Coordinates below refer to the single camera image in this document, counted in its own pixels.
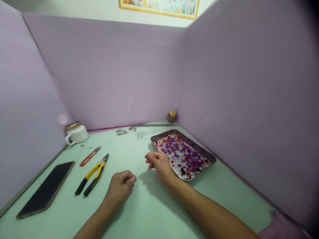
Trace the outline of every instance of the red scissors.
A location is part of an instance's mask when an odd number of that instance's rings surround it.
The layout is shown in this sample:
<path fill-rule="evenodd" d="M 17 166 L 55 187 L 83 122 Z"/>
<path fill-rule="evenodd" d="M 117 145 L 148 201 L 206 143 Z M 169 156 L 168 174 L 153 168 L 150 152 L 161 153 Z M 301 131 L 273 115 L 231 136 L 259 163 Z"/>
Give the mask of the red scissors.
<path fill-rule="evenodd" d="M 80 166 L 84 166 L 93 156 L 102 148 L 102 146 L 97 147 L 95 150 L 92 151 L 81 163 Z"/>

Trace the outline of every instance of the metal ruler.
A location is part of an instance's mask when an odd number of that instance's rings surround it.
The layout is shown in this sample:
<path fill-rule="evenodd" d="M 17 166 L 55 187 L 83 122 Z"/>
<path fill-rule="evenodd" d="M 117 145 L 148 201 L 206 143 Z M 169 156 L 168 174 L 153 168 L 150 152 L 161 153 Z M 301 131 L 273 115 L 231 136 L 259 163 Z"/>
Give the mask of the metal ruler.
<path fill-rule="evenodd" d="M 133 124 L 131 127 L 176 126 L 176 124 Z"/>

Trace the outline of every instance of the left hand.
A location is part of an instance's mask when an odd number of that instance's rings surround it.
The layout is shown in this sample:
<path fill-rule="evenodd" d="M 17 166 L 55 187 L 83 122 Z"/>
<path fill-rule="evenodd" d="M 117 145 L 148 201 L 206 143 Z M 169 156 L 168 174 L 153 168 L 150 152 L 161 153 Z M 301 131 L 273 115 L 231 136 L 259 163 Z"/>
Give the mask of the left hand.
<path fill-rule="evenodd" d="M 103 203 L 106 203 L 109 206 L 120 206 L 128 198 L 131 188 L 134 187 L 135 182 L 136 177 L 129 170 L 115 173 L 112 176 L 110 186 L 107 190 Z"/>

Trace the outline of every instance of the hand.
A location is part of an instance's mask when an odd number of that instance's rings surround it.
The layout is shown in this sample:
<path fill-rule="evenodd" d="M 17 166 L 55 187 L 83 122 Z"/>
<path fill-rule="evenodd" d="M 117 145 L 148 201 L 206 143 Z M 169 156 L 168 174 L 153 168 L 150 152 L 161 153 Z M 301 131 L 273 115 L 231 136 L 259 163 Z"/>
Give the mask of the hand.
<path fill-rule="evenodd" d="M 115 173 L 112 176 L 109 189 L 107 190 L 102 204 L 106 203 L 108 206 L 118 207 L 128 198 L 135 182 L 136 177 L 129 170 Z"/>
<path fill-rule="evenodd" d="M 166 154 L 152 152 L 147 153 L 147 155 L 145 155 L 145 158 L 146 163 L 149 164 L 147 169 L 151 170 L 152 168 L 155 168 L 159 180 L 162 183 L 170 182 L 176 178 L 175 174 L 172 171 L 172 168 L 170 167 Z"/>

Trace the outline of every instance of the metal tray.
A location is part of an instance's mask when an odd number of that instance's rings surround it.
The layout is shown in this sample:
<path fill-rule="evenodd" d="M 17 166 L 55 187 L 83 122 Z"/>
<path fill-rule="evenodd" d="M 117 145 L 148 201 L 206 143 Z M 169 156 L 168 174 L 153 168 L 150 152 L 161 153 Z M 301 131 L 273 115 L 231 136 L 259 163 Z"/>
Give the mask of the metal tray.
<path fill-rule="evenodd" d="M 205 158 L 207 158 L 207 160 L 209 160 L 211 162 L 211 165 L 209 165 L 207 168 L 205 168 L 203 171 L 201 171 L 199 174 L 195 175 L 193 178 L 191 179 L 188 179 L 188 180 L 185 180 L 183 178 L 181 178 L 178 173 L 176 171 L 176 169 L 173 169 L 172 170 L 174 171 L 174 173 L 181 179 L 181 180 L 184 180 L 186 182 L 196 178 L 198 175 L 202 174 L 203 172 L 205 172 L 208 168 L 210 168 L 215 162 L 216 162 L 216 157 L 211 154 L 210 152 L 208 152 L 206 149 L 204 149 L 203 147 L 201 147 L 200 145 L 198 145 L 197 143 L 195 143 L 193 140 L 191 140 L 190 138 L 188 138 L 187 136 L 185 136 L 184 134 L 182 134 L 181 132 L 179 132 L 178 130 L 176 129 L 172 129 L 172 130 L 169 130 L 169 131 L 166 131 L 164 133 L 160 133 L 160 134 L 157 134 L 157 135 L 154 135 L 151 137 L 151 142 L 152 142 L 152 145 L 154 146 L 155 150 L 159 152 L 159 150 L 155 147 L 155 145 L 153 144 L 154 141 L 158 141 L 159 139 L 165 137 L 165 136 L 168 136 L 170 134 L 174 134 L 176 136 L 179 136 L 181 140 L 183 140 L 186 144 L 188 144 L 189 146 L 191 146 L 194 150 L 198 151 L 199 154 Z"/>

